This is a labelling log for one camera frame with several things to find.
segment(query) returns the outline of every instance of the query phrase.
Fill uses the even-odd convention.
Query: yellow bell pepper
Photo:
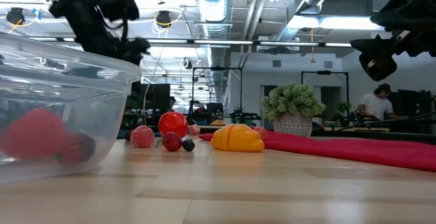
[[[218,129],[211,141],[213,148],[234,152],[262,152],[265,148],[258,132],[246,125],[226,125]]]

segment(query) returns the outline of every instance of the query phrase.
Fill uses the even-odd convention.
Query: red cloth
[[[201,135],[210,141],[213,134]],[[436,172],[436,146],[419,142],[366,139],[314,140],[268,131],[265,149],[347,159]]]

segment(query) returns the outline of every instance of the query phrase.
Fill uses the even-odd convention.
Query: person
[[[385,120],[385,114],[388,119],[404,119],[406,116],[395,115],[392,109],[392,103],[388,100],[390,95],[390,85],[381,84],[373,93],[365,95],[357,107],[362,115],[374,116],[379,120]]]
[[[170,110],[172,111],[172,107],[174,106],[174,103],[176,103],[176,98],[170,97]]]

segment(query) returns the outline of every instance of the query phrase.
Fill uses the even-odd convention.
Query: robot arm
[[[406,52],[416,57],[429,52],[436,57],[436,0],[390,0],[371,22],[392,32],[390,39],[352,40],[350,44],[362,52],[359,61],[363,70],[375,81],[396,71],[393,54]]]
[[[66,17],[76,41],[83,50],[116,59],[140,64],[142,53],[148,54],[150,44],[145,39],[127,40],[127,21],[139,18],[134,0],[56,0],[50,7],[55,17]],[[123,27],[121,39],[112,36],[105,22],[122,20],[115,29]]]

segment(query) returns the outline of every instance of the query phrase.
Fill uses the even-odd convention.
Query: plastic container
[[[140,68],[4,33],[0,54],[0,183],[95,169]]]

